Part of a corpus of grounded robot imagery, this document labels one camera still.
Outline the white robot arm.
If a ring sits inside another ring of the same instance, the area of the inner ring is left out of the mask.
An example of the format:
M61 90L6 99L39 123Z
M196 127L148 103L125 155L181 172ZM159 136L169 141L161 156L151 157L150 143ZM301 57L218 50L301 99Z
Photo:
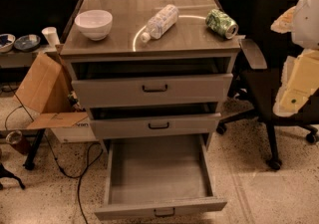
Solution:
M319 89L319 0L299 0L270 29L281 34L290 32L292 42L302 48L296 58L287 57L273 106L276 115L291 116Z

